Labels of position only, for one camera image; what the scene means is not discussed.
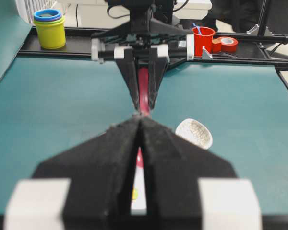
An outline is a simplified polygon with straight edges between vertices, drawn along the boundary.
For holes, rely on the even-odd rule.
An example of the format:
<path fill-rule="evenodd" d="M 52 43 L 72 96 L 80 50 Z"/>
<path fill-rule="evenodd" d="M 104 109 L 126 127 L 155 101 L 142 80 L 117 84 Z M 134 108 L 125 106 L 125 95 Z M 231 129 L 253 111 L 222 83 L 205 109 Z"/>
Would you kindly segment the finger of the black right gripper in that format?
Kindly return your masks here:
<path fill-rule="evenodd" d="M 130 46 L 115 47 L 114 59 L 129 89 L 134 107 L 136 110 L 139 110 L 138 77 L 132 47 Z"/>
<path fill-rule="evenodd" d="M 155 106 L 158 90 L 163 76 L 168 68 L 169 54 L 168 45 L 152 46 L 148 57 L 148 106 Z"/>

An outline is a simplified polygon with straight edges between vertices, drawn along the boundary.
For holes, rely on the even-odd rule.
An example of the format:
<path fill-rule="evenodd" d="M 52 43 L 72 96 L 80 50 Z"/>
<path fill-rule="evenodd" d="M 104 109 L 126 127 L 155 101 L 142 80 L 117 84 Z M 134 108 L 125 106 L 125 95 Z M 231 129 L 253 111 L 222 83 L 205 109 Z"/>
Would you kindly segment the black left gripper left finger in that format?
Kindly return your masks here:
<path fill-rule="evenodd" d="M 6 230 L 63 230 L 65 222 L 102 228 L 130 211 L 140 118 L 39 163 L 7 204 Z"/>

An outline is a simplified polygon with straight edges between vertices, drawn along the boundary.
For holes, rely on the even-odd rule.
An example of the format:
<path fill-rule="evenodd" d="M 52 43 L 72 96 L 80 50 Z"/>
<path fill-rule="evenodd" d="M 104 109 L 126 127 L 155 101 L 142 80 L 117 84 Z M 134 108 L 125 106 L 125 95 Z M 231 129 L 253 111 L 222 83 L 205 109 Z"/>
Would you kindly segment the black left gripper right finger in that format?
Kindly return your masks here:
<path fill-rule="evenodd" d="M 147 213 L 158 230 L 260 230 L 253 185 L 232 164 L 144 117 Z"/>

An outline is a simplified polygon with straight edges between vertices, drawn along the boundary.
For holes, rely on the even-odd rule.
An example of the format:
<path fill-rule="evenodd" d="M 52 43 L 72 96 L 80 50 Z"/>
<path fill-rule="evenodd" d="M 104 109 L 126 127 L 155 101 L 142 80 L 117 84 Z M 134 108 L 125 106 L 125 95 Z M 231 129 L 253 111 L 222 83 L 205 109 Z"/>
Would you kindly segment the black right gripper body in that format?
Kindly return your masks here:
<path fill-rule="evenodd" d="M 194 59 L 194 37 L 191 30 L 165 24 L 154 18 L 128 21 L 115 28 L 91 35 L 91 59 L 99 63 L 114 60 L 114 48 L 130 46 L 136 56 L 146 56 L 152 46 L 168 45 L 169 58 Z"/>

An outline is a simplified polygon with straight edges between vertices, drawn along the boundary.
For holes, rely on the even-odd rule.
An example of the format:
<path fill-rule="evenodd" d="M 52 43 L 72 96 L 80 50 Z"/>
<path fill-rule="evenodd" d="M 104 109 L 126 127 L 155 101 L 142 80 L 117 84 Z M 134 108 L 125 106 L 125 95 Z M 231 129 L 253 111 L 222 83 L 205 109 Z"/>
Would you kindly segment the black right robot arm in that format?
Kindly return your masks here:
<path fill-rule="evenodd" d="M 164 74 L 173 58 L 194 59 L 191 30 L 172 25 L 173 0 L 108 0 L 110 11 L 122 6 L 129 21 L 91 35 L 91 59 L 114 61 L 141 114 L 153 110 Z"/>

